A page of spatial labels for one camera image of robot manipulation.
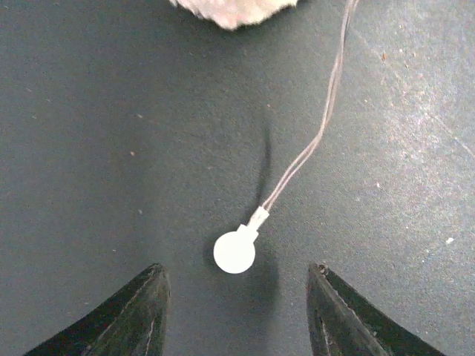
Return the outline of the small green christmas tree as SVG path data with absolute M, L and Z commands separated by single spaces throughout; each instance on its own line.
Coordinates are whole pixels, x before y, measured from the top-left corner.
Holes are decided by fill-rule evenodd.
M 242 26 L 257 25 L 280 11 L 295 7 L 298 0 L 170 0 L 199 19 L 234 31 Z

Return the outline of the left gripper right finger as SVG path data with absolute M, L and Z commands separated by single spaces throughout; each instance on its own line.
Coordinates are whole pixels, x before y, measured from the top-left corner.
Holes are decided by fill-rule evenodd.
M 309 264 L 307 320 L 314 355 L 443 356 L 324 264 Z

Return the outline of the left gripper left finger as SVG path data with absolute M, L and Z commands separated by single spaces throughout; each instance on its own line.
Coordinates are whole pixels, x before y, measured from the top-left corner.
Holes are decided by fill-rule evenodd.
M 170 282 L 154 263 L 89 314 L 26 355 L 161 355 Z

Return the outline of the string light with white balls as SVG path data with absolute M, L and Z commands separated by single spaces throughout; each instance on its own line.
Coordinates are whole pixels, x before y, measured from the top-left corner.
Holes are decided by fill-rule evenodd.
M 249 221 L 239 225 L 236 230 L 221 235 L 214 243 L 212 250 L 214 262 L 221 271 L 227 274 L 241 274 L 252 267 L 256 256 L 255 241 L 258 238 L 260 227 L 268 219 L 272 206 L 285 187 L 313 155 L 324 135 L 327 124 L 333 115 L 342 75 L 347 33 L 358 4 L 358 1 L 347 1 L 344 7 L 338 50 L 330 74 L 327 98 L 317 134 L 289 164 L 272 193 L 255 209 Z

